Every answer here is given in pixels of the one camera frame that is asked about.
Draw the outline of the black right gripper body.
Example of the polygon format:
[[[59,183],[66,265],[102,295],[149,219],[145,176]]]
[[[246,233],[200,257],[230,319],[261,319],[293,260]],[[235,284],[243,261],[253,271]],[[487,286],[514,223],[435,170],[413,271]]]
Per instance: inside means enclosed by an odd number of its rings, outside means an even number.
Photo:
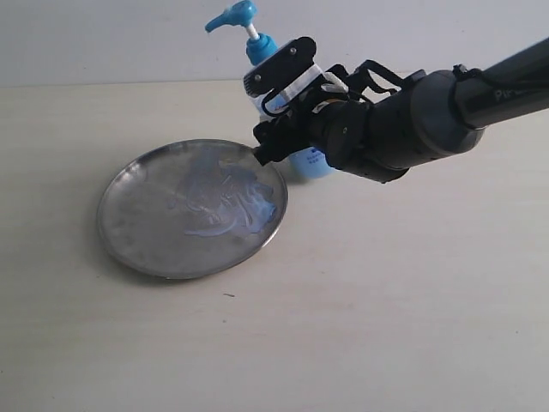
[[[330,166],[345,172],[375,172],[367,153],[370,100],[328,97],[293,103],[275,123],[274,160],[281,161],[302,148],[321,151]]]

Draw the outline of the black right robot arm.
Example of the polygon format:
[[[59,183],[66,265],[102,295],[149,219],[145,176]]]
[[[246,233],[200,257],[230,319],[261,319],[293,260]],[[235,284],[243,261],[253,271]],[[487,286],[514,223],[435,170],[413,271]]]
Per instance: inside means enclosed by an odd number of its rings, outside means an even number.
[[[295,39],[244,77],[252,98],[287,97],[253,130],[263,165],[313,147],[334,169],[388,183],[468,152],[492,124],[548,107],[544,40],[486,70],[456,65],[400,77],[366,60],[353,72],[336,64],[299,86],[316,51],[313,39]]]

